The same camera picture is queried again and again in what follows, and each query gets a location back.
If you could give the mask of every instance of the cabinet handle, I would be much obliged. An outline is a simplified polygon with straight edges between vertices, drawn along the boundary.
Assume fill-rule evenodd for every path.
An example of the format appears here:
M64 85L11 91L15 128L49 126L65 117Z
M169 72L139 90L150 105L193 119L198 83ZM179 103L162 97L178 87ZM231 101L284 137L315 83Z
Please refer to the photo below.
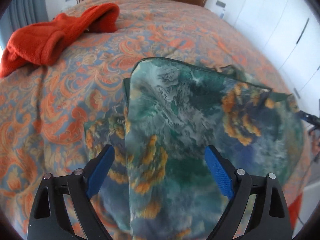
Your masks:
M302 37L302 35L303 35L304 31L306 30L307 25L308 25L308 23L309 23L309 20L310 20L310 18L308 18L308 20L307 20L306 24L304 25L304 28L303 28L303 30L302 30L302 33L301 33L301 35L300 35L299 39L297 40L297 43L296 43L296 44L298 44L298 42L300 41L300 39L301 39L301 37Z
M296 88L293 88L293 91L294 91L294 93L296 94L297 98L298 98L298 99L301 99L301 97L300 97L297 89L296 89Z

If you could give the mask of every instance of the floral fabric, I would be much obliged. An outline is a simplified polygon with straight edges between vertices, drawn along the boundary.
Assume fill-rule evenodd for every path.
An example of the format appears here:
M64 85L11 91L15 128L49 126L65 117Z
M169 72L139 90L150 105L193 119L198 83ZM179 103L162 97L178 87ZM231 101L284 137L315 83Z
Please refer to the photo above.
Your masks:
M115 147L101 197L134 236L207 238L228 203L204 162L207 145L252 175L275 173L282 185L301 157L303 125L293 95L275 93L233 66L217 73L147 58L124 89L124 116L85 126L89 149L94 141L100 150L101 138ZM238 234L250 215L245 213Z
M217 71L234 65L276 92L288 92L270 62L204 8L168 0L85 0L67 14L80 16L90 6L107 2L120 7L117 32L85 33L53 66L26 65L0 80L0 205L23 238L42 176L66 175L85 166L92 154L86 147L84 123L114 113L123 118L123 79L142 58L167 57ZM111 136L123 138L123 121L111 122ZM289 204L309 164L308 147L305 143L284 185ZM115 240L132 239L124 227L127 222L115 222L118 219L106 211L102 196L92 202L107 230ZM74 229L81 235L67 203Z

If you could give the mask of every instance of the red towel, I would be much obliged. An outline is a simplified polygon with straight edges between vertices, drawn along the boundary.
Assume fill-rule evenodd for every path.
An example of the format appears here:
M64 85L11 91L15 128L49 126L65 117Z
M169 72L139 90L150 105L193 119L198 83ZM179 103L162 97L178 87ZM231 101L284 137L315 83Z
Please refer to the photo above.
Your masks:
M59 14L52 22L36 23L15 31L8 41L0 65L6 77L26 63L53 65L62 51L85 30L112 33L117 30L119 7L114 3L92 6L80 17Z

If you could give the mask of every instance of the paisley bedspread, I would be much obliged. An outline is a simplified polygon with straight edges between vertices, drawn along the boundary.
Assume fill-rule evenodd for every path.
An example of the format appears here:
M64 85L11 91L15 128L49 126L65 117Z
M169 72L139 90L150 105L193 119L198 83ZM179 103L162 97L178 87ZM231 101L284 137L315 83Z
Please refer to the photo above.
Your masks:
M53 66L27 65L0 80L0 205L24 238L43 174L69 174L100 150L94 131L85 138L84 124L89 125L87 129L96 122L101 129L108 127L107 143L113 138L114 145L121 145L125 136L123 79L130 77L139 60L167 57L218 72L233 65L275 92L288 93L270 62L239 32L204 8L168 0L85 0L67 13L79 16L90 6L105 2L120 7L117 32L85 33ZM299 194L309 165L309 144L304 136L301 158L284 180L288 204ZM126 165L124 151L118 147L115 165ZM117 172L109 173L107 179L113 185L128 184L128 177ZM108 210L106 190L105 183L93 198L95 210L115 240L132 239L128 222L121 222L122 214ZM81 235L70 199L66 202L74 230ZM116 205L129 208L127 203ZM180 232L177 237L187 233Z

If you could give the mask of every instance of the orange flower print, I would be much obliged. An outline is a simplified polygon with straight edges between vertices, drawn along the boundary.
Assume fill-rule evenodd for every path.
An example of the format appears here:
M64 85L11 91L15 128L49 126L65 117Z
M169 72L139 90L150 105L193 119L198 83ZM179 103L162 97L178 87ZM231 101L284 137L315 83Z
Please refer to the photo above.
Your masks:
M30 190L30 188L25 190L18 199L19 204L21 205L22 214L25 217L29 217L34 199L34 195L30 192Z
M121 125L118 125L116 127L116 135L120 138L120 139L124 139L124 127Z
M72 228L77 236L80 236L82 238L85 237L79 222L72 224Z
M87 148L88 149L92 149L92 147L93 147L93 137L92 137L92 134L90 132L87 133L85 141L86 141L86 144L87 144Z
M4 95L0 95L0 105L3 105L6 101L6 98Z
M20 178L18 177L18 168L15 167L10 171L8 175L8 181L7 184L11 190L19 190L21 189L21 181Z
M99 90L92 91L85 100L87 106L94 111L100 111L102 109L103 98Z
M29 224L29 220L28 219L25 219L22 222L22 231L23 231L24 234L26 234L27 231L28 231L28 224Z
M138 217L155 219L160 210L161 204L158 201L153 200L138 213Z

